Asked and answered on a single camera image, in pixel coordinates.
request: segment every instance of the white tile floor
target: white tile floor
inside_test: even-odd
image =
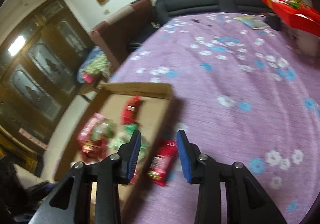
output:
[[[95,95],[95,92],[91,92],[87,94],[87,97],[89,99],[93,99]],[[77,95],[63,114],[50,139],[49,148],[44,154],[44,168],[41,174],[41,179],[53,181],[55,169],[60,157],[68,144],[79,119],[88,105],[89,103],[87,103],[81,96]]]

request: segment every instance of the cardboard tray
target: cardboard tray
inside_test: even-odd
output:
[[[70,169],[74,161],[81,161],[79,145],[77,143],[78,133],[95,112],[113,120],[116,128],[121,127],[121,113],[129,98],[140,95],[142,103],[137,114],[137,122],[141,131],[142,141],[149,144],[148,153],[137,164],[138,178],[135,184],[119,185],[119,199],[122,215],[134,197],[135,187],[142,179],[142,174],[147,171],[152,158],[158,148],[159,137],[162,134],[163,126],[167,125],[170,103],[173,99],[173,92],[170,84],[165,83],[105,83],[101,91],[92,100],[87,110],[80,119],[71,139],[65,148],[60,159],[54,179],[61,180]],[[107,155],[116,153],[108,150]],[[95,201],[95,185],[92,189],[92,201]]]

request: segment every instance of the brown armrest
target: brown armrest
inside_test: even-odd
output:
[[[128,43],[152,20],[152,4],[140,0],[112,14],[95,26],[89,35],[106,54],[115,70],[126,60]]]

